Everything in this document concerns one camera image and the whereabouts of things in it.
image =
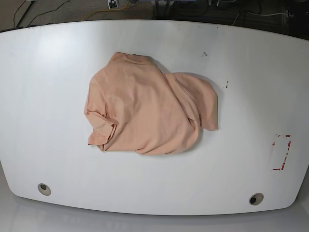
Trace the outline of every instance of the peach t-shirt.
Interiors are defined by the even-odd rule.
[[[93,127],[88,144],[102,151],[179,153],[195,143],[201,127],[218,129],[209,82],[162,74],[150,57],[124,53],[91,79],[84,113]]]

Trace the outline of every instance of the white tabletop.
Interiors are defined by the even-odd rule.
[[[209,80],[219,130],[203,131],[199,144],[179,155],[88,146],[88,84],[114,52],[151,56],[164,73]],[[308,64],[307,41],[211,24],[103,21],[2,33],[0,160],[9,187],[38,201],[137,214],[288,207],[309,164]],[[284,170],[273,170],[289,140]],[[40,194],[39,183],[52,194]],[[255,193],[264,200],[253,206]]]

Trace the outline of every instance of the sticker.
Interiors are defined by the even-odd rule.
[[[284,169],[291,145],[291,138],[290,135],[276,134],[270,152],[270,165],[272,170],[280,171]]]

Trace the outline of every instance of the white table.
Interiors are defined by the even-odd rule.
[[[179,155],[88,146],[88,84],[117,51],[209,80],[220,129]],[[309,164],[307,41],[188,22],[68,23],[0,34],[0,70],[0,160],[17,196],[137,214],[264,211],[294,202]],[[292,136],[284,170],[273,169],[290,138],[276,134]],[[253,206],[255,193],[264,200]]]

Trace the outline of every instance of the yellow cable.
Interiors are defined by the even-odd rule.
[[[84,21],[85,19],[88,19],[89,17],[95,15],[96,13],[99,13],[99,12],[106,12],[106,11],[121,11],[121,10],[124,10],[125,8],[127,8],[129,4],[129,0],[126,2],[126,5],[123,7],[123,8],[119,8],[119,9],[106,9],[106,10],[98,10],[98,11],[93,11],[93,12],[90,12],[89,14],[87,14],[84,18],[82,18],[82,21]]]

